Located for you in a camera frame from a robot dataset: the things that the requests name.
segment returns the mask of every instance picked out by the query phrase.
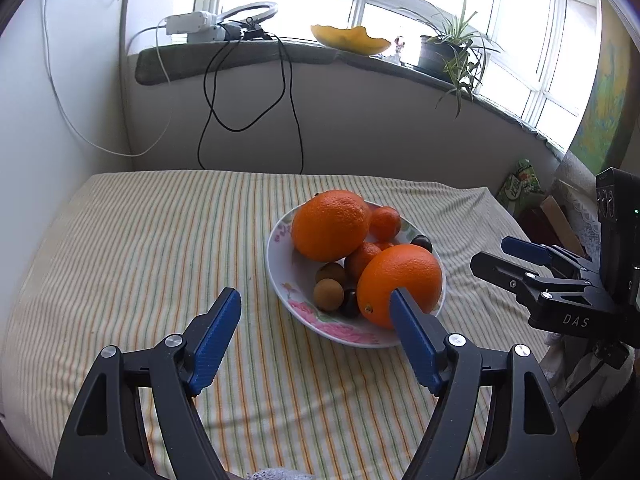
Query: potted plant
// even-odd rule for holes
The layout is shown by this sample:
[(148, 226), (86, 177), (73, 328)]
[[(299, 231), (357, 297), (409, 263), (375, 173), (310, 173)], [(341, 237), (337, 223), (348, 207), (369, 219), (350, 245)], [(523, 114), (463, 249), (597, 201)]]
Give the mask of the potted plant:
[(409, 12), (415, 14), (421, 23), (437, 32), (436, 36), (420, 37), (422, 45), (418, 69), (453, 85), (452, 89), (438, 99), (436, 106), (445, 95), (455, 92), (458, 101), (457, 117), (462, 107), (462, 94), (466, 92), (473, 100), (474, 88), (484, 76), (487, 51), (498, 51), (485, 45), (484, 40), (488, 41), (488, 38), (484, 34), (468, 28), (469, 22), (477, 12), (472, 12), (468, 18), (465, 17), (466, 0), (462, 2), (460, 17), (453, 16), (449, 19), (447, 16), (442, 16), (440, 25), (416, 12), (411, 10)]

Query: orange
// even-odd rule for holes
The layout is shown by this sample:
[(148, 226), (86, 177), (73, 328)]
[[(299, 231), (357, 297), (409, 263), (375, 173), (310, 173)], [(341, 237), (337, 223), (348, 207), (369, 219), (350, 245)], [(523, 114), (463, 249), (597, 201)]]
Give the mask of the orange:
[(364, 317), (383, 328), (393, 328), (389, 317), (391, 292), (406, 287), (423, 312), (431, 312), (442, 291), (442, 273), (427, 249), (401, 244), (382, 251), (364, 269), (356, 296)]
[(389, 247), (394, 246), (391, 242), (377, 242), (376, 245), (380, 248), (381, 251), (385, 251)]
[(363, 242), (353, 253), (344, 259), (344, 270), (346, 270), (349, 277), (357, 283), (364, 268), (381, 252), (376, 244)]
[(334, 262), (353, 253), (369, 231), (371, 211), (351, 191), (325, 191), (304, 203), (293, 218), (291, 238), (303, 255)]
[(400, 224), (398, 211), (385, 205), (375, 209), (371, 214), (369, 232), (379, 242), (388, 242), (400, 232)]

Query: bowl rim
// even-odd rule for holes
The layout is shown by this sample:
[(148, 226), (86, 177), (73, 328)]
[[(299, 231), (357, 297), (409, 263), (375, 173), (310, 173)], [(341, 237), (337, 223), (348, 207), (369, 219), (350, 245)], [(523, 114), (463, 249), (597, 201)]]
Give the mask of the bowl rim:
[[(377, 204), (375, 202), (370, 202), (369, 200), (365, 200), (364, 202), (366, 202), (367, 205), (372, 205), (372, 206), (376, 206), (376, 207), (382, 207), (380, 204)], [(397, 342), (388, 343), (388, 344), (387, 343), (371, 344), (371, 343), (357, 343), (357, 342), (345, 341), (344, 339), (340, 339), (340, 338), (337, 338), (336, 336), (333, 336), (331, 334), (327, 334), (326, 332), (322, 332), (319, 328), (313, 326), (308, 321), (306, 321), (302, 316), (300, 316), (300, 314), (297, 313), (297, 311), (292, 306), (290, 306), (289, 301), (287, 301), (286, 298), (282, 297), (282, 295), (280, 293), (280, 287), (276, 283), (276, 281), (274, 280), (273, 273), (271, 272), (271, 264), (270, 264), (270, 261), (269, 261), (269, 246), (270, 246), (271, 240), (274, 237), (274, 232), (276, 231), (276, 229), (280, 225), (280, 223), (289, 214), (292, 214), (296, 209), (299, 209), (303, 205), (304, 205), (304, 203), (295, 206), (294, 208), (292, 208), (289, 211), (287, 211), (286, 213), (284, 213), (284, 215), (282, 215), (278, 219), (278, 221), (273, 225), (273, 228), (271, 229), (271, 231), (269, 233), (269, 237), (267, 238), (267, 243), (266, 243), (266, 246), (264, 248), (264, 252), (265, 252), (264, 256), (265, 256), (265, 260), (266, 260), (266, 263), (267, 263), (267, 273), (269, 275), (269, 281), (271, 282), (271, 287), (273, 288), (273, 291), (276, 293), (276, 296), (279, 298), (280, 302), (293, 315), (293, 317), (295, 317), (300, 323), (302, 323), (309, 330), (312, 330), (313, 332), (316, 332), (318, 335), (321, 335), (322, 337), (330, 339), (331, 341), (334, 341), (336, 343), (340, 343), (340, 344), (343, 344), (343, 345), (346, 345), (346, 346), (351, 346), (351, 347), (354, 347), (354, 348), (369, 348), (369, 349), (393, 348), (395, 346), (399, 346), (400, 345), (400, 338), (397, 337), (397, 334), (396, 334)], [(403, 216), (401, 216), (401, 218), (402, 218), (403, 221), (407, 222), (411, 227), (413, 227), (418, 233), (424, 234), (421, 231), (421, 229), (418, 229), (412, 222), (408, 221), (408, 219), (406, 219)], [(438, 264), (440, 266), (440, 270), (442, 272), (442, 292), (440, 293), (440, 298), (438, 299), (438, 306), (436, 308), (436, 313), (434, 314), (434, 316), (438, 317), (440, 315), (441, 311), (442, 311), (442, 307), (444, 306), (444, 302), (445, 302), (446, 297), (447, 297), (447, 275), (446, 275), (446, 269), (444, 267), (444, 264), (442, 263), (442, 260), (440, 258), (440, 255), (438, 254), (438, 251), (434, 250), (433, 255), (436, 257), (436, 260), (438, 261)]]

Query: plate of fruit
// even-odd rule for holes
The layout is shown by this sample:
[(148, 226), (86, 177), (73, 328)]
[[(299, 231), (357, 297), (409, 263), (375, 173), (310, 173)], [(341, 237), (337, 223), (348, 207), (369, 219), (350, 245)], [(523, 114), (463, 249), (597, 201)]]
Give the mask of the plate of fruit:
[(267, 272), (297, 320), (360, 348), (400, 344), (389, 317), (396, 288), (406, 287), (436, 316), (446, 294), (445, 269), (428, 235), (396, 209), (344, 190), (316, 194), (278, 220)]

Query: metal screw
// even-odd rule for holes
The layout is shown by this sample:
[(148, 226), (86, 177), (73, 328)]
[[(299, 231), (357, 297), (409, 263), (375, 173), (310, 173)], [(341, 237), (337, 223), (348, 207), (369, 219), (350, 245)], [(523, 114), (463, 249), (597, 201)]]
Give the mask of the metal screw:
[(531, 354), (531, 350), (529, 350), (529, 347), (526, 345), (516, 345), (514, 350), (520, 357), (527, 357)]
[(462, 334), (451, 334), (449, 336), (449, 342), (453, 346), (464, 346), (466, 343), (466, 339)]
[(101, 351), (100, 355), (104, 358), (113, 357), (116, 355), (116, 347), (113, 345), (105, 346)]
[(173, 348), (174, 346), (180, 346), (182, 344), (182, 336), (178, 334), (170, 335), (169, 337), (167, 337), (167, 339), (164, 340), (164, 344), (167, 345), (169, 348)]

